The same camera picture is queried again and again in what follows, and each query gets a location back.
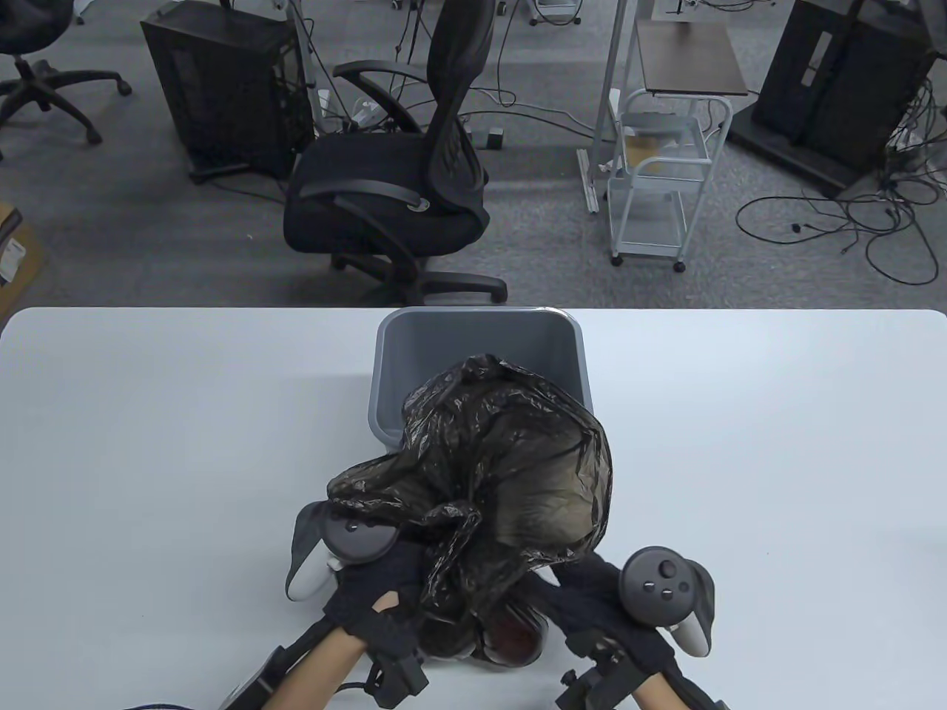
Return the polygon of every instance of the black computer tower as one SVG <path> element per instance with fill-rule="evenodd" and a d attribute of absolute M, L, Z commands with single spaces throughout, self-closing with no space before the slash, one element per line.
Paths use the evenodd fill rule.
<path fill-rule="evenodd" d="M 916 0 L 797 0 L 759 99 L 734 117 L 730 139 L 827 195 L 880 169 L 938 55 L 921 10 Z"/>
<path fill-rule="evenodd" d="M 141 26 L 192 177 L 240 166 L 288 177 L 314 136 L 293 24 L 184 0 Z"/>

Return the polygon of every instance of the plastic bag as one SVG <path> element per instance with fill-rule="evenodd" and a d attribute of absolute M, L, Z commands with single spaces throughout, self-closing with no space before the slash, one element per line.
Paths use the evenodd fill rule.
<path fill-rule="evenodd" d="M 443 622 L 438 643 L 459 648 L 527 571 L 596 547 L 612 457 L 581 404 L 492 355 L 434 377 L 403 413 L 402 450 L 334 478 L 329 499 L 429 543 L 422 607 Z"/>

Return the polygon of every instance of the human hand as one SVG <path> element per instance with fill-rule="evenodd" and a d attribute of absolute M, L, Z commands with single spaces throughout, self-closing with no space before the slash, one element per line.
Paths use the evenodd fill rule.
<path fill-rule="evenodd" d="M 529 573 L 517 590 L 563 634 L 600 630 L 618 642 L 642 672 L 652 675 L 668 667 L 674 649 L 657 629 L 638 624 L 625 612 L 614 564 L 591 553 L 551 569 L 558 587 Z"/>
<path fill-rule="evenodd" d="M 326 604 L 325 615 L 345 630 L 371 612 L 398 608 L 410 615 L 420 600 L 425 553 L 424 545 L 398 541 L 380 559 L 343 567 L 336 573 L 338 589 Z"/>

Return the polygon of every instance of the table top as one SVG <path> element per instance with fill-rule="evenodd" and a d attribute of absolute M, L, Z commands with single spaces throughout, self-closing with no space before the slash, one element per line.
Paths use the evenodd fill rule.
<path fill-rule="evenodd" d="M 713 652 L 679 654 L 689 677 L 732 710 L 936 707 L 944 316 L 571 312 L 615 462 L 599 551 L 621 564 L 664 544 L 717 582 Z M 384 450 L 366 404 L 387 313 L 14 316 L 0 335 L 7 705 L 213 710 L 317 617 L 319 600 L 283 596 L 293 522 Z M 432 667 L 402 707 L 480 710 L 487 693 L 549 707 L 586 667 L 560 641 L 520 671 Z"/>
<path fill-rule="evenodd" d="M 638 20 L 641 71 L 648 91 L 746 96 L 726 25 Z"/>

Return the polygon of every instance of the office chair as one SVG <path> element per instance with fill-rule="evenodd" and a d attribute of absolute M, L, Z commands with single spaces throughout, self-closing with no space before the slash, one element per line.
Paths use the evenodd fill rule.
<path fill-rule="evenodd" d="M 97 145 L 102 136 L 92 121 L 57 93 L 57 89 L 86 81 L 111 80 L 118 84 L 118 92 L 127 97 L 132 92 L 115 72 L 74 71 L 60 72 L 49 62 L 32 66 L 21 55 L 38 52 L 56 42 L 73 20 L 73 0 L 2 0 L 0 1 L 0 54 L 8 54 L 16 62 L 20 79 L 0 81 L 0 128 L 20 109 L 35 101 L 42 111 L 51 106 L 61 109 L 85 126 L 85 137 Z"/>
<path fill-rule="evenodd" d="M 426 77 L 394 62 L 335 67 L 334 76 L 377 101 L 400 130 L 332 133 L 306 149 L 290 179 L 283 218 L 293 249 L 331 254 L 334 268 L 365 272 L 384 283 L 378 295 L 407 305 L 420 305 L 431 293 L 507 300 L 507 285 L 498 278 L 423 270 L 427 258 L 463 249 L 490 223 L 483 208 L 488 176 L 457 112 L 487 63 L 495 3 L 445 0 Z M 427 131 L 366 72 L 426 82 L 438 105 Z"/>

